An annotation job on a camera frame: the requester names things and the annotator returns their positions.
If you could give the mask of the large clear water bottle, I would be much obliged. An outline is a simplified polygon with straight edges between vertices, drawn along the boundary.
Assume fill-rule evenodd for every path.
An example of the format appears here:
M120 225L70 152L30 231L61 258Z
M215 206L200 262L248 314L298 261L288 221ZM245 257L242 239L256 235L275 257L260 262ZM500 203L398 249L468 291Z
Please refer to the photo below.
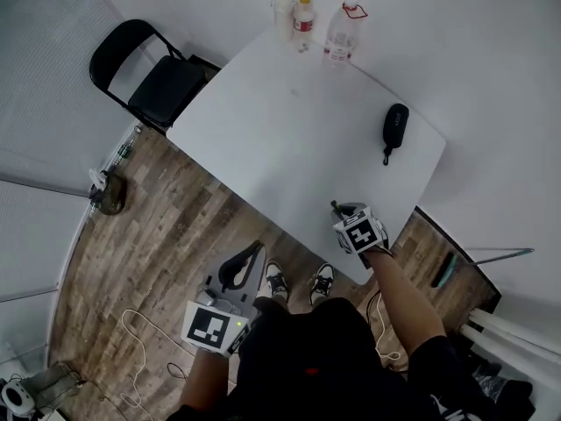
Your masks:
M361 22L368 17L357 0L344 0L332 16L324 44L324 57L331 66L349 62L358 44Z

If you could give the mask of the person's right forearm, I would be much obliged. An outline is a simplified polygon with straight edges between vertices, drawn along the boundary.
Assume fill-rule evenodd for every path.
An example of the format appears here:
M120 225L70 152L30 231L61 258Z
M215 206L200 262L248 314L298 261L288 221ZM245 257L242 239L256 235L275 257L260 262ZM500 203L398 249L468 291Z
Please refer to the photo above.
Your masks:
M430 301L406 276L396 260L378 249L366 251L395 335L410 358L429 339L445 335Z

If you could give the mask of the person's left forearm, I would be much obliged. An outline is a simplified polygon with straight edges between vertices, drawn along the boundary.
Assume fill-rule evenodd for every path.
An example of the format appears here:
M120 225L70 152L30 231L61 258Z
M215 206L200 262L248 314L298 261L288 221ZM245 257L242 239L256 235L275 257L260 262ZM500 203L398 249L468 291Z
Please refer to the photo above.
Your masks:
M179 406L199 412L211 411L227 397L228 382L229 359L199 348L181 392Z

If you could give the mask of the teal and black brush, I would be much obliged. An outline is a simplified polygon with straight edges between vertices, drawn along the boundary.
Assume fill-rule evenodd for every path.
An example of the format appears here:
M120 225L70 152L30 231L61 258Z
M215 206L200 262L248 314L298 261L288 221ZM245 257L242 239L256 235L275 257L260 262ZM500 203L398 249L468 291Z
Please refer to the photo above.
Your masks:
M439 289L444 286L456 269L456 264L457 255L454 253L447 253L442 265L431 282L431 287L433 289Z

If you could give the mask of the small red label bottle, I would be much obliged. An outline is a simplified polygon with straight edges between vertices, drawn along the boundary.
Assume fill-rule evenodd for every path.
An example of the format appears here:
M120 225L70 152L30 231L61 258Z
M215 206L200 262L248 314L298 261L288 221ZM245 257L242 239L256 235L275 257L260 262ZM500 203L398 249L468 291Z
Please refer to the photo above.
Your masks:
M295 47L299 53L307 52L316 19L312 0L298 0L295 5L293 19Z

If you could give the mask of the green label plastic bottle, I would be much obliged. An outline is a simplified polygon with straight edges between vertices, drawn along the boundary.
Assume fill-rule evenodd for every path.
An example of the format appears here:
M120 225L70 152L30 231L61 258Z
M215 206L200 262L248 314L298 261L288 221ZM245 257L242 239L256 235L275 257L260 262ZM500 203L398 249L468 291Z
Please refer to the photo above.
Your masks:
M115 166L117 166L122 161L129 158L133 145L134 145L134 141L133 140L128 140L124 144L122 144L121 147L119 147L119 149L117 151L116 159L114 161Z

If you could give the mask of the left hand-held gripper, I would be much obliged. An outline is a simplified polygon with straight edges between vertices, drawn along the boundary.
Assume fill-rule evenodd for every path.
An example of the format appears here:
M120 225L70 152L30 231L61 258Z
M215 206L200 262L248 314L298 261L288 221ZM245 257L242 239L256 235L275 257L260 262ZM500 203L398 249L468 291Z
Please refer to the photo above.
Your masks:
M231 357L258 315L254 301L264 274L266 250L260 240L234 254L203 281L187 303L181 339Z

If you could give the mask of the grey cloth bag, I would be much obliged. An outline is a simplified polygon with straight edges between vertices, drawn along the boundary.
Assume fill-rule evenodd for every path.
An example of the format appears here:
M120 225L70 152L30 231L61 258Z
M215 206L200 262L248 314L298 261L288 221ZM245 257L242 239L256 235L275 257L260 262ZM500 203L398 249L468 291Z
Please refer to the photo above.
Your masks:
M75 396L82 386L81 376L67 363L57 362L48 369L24 378L23 387L43 414L52 413L66 398Z

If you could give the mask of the person's sneaker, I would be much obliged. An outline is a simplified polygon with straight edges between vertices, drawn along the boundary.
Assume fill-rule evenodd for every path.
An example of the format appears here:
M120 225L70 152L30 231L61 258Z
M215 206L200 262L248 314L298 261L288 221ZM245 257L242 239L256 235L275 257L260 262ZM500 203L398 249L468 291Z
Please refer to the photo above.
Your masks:
M269 261L266 264L265 277L271 297L278 297L286 302L289 296L289 288L281 266L275 261Z
M309 294L309 301L312 307L316 307L329 296L333 282L334 269L330 264L324 263L316 272L316 277Z

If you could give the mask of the black folding chair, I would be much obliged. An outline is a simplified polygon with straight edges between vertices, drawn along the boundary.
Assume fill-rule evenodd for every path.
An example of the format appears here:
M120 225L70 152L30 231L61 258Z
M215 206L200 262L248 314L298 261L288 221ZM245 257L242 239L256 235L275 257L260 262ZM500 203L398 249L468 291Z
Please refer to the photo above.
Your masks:
M128 100L110 85L125 61L150 38L167 48ZM93 53L89 76L93 84L143 125L164 135L195 96L220 68L192 55L185 57L152 25L141 19L126 20L114 28Z

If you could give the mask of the person's right sneaker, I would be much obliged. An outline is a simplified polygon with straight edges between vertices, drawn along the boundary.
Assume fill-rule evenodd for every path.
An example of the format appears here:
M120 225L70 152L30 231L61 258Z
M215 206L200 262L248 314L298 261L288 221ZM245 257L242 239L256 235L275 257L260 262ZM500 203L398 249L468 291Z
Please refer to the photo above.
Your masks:
M334 269L330 264L324 263L316 272L316 277L309 294L309 301L312 307L316 307L329 296L333 282Z

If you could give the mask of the white cylindrical container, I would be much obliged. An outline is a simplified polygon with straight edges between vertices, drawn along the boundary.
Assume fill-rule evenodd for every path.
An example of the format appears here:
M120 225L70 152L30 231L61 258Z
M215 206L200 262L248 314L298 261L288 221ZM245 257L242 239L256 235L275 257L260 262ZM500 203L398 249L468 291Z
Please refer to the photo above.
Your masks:
M273 26L277 38L282 42L290 42L294 30L295 0L273 0Z

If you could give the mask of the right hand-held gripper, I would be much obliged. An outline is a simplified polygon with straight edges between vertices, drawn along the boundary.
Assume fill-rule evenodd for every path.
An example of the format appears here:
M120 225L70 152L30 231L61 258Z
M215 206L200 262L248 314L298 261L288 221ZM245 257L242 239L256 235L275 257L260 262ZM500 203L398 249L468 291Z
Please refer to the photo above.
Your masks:
M356 254L365 268L370 264L365 251L376 249L390 254L389 237L382 222L377 219L369 206L364 203L338 204L344 213L344 220L338 219L332 213L333 230L337 235L337 242L348 254Z

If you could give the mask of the grey metal rod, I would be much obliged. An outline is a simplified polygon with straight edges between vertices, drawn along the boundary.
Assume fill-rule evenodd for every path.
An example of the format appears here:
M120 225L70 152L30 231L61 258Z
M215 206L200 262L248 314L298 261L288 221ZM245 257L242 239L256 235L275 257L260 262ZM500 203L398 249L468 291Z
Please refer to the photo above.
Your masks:
M529 255L535 252L535 249L533 247L473 247L468 248L466 252L470 257L476 253L497 253L495 256L472 261L473 265L479 266Z

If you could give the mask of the person's black clothing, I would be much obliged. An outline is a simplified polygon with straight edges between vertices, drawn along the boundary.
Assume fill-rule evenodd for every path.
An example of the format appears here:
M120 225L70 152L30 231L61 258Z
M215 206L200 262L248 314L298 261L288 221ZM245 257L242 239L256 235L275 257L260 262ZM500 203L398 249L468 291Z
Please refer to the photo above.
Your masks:
M382 366L373 333L343 298L291 314L269 298L239 349L237 385L207 411L167 421L492 421L487 398L445 336L422 343L401 376Z

